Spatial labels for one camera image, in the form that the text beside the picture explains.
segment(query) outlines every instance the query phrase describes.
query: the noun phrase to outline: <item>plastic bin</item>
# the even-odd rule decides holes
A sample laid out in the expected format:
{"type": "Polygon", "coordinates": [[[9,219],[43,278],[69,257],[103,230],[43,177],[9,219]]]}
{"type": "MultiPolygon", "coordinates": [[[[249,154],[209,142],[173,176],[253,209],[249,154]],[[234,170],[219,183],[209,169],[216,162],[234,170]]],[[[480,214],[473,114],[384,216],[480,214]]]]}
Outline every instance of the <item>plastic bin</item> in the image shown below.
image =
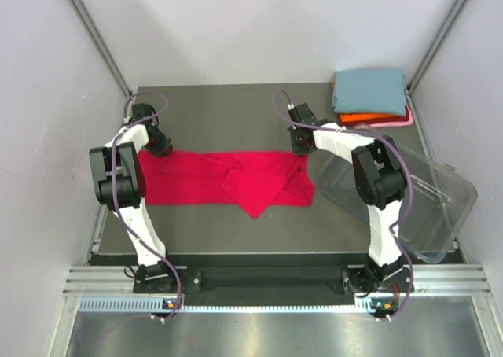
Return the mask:
{"type": "MultiPolygon", "coordinates": [[[[383,135],[371,127],[368,131],[383,135]]],[[[398,142],[396,145],[409,167],[414,188],[413,207],[400,227],[400,239],[417,258],[439,263],[472,209],[477,191],[452,168],[437,164],[398,142]]],[[[331,157],[321,170],[318,185],[320,191],[334,203],[362,222],[369,222],[366,205],[356,191],[351,164],[337,156],[331,157]]],[[[408,201],[408,192],[406,190],[403,204],[408,201]]]]}

